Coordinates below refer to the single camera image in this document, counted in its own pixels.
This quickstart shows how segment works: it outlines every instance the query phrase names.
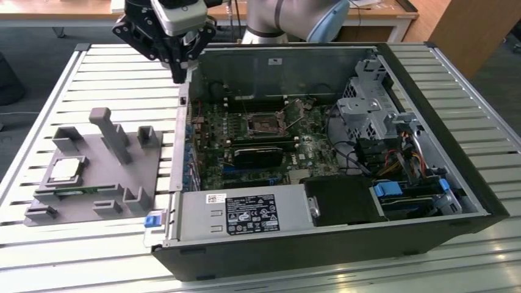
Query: green circuit board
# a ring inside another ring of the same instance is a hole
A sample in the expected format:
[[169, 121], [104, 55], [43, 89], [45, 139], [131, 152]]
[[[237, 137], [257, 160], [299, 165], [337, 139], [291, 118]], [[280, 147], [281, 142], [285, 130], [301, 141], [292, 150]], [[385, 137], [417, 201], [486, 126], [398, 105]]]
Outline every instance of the green circuit board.
[[[203, 104], [200, 111], [195, 109], [193, 113], [200, 113], [193, 125], [201, 190], [296, 184], [303, 177], [337, 174], [339, 162], [324, 133], [329, 107], [291, 99], [277, 112], [229, 113], [221, 104]], [[295, 150], [284, 152], [276, 167], [237, 170], [233, 152], [243, 147], [229, 142], [260, 137], [289, 140]]]

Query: motherboard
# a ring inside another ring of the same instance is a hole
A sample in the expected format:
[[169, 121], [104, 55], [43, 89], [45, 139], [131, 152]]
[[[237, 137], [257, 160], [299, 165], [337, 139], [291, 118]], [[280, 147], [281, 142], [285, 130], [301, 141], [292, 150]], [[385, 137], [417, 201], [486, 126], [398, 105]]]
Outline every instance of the motherboard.
[[331, 105], [312, 97], [193, 103], [201, 190], [299, 184], [340, 171], [324, 132]]

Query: metal table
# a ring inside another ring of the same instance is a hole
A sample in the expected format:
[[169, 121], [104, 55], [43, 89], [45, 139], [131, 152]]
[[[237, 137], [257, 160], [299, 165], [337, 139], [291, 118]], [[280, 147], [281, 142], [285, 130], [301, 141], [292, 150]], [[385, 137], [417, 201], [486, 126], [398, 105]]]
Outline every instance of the metal table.
[[177, 106], [171, 73], [127, 45], [93, 45], [87, 51], [79, 46], [0, 184], [1, 292], [426, 293], [520, 289], [520, 137], [436, 48], [390, 46], [497, 192], [512, 214], [508, 220], [424, 255], [192, 283], [177, 281], [149, 255], [143, 244], [143, 219], [25, 227], [24, 210], [55, 149], [49, 136], [63, 125], [75, 125], [84, 134], [96, 132], [87, 119], [92, 107], [111, 107], [113, 121], [124, 128], [147, 121], [164, 131], [156, 208], [168, 204]]

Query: power supply label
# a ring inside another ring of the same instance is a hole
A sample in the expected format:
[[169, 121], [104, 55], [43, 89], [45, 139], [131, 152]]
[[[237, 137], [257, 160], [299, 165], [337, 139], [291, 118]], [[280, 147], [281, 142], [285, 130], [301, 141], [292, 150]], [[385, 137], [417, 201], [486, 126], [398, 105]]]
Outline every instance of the power supply label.
[[227, 198], [227, 232], [243, 235], [280, 230], [275, 195]]

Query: barcode label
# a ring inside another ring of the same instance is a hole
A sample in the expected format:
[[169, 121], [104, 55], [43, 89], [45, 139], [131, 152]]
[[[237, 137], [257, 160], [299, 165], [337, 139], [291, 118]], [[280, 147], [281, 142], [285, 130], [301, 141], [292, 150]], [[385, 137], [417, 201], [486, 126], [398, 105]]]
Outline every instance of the barcode label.
[[227, 194], [207, 194], [207, 203], [225, 203]]

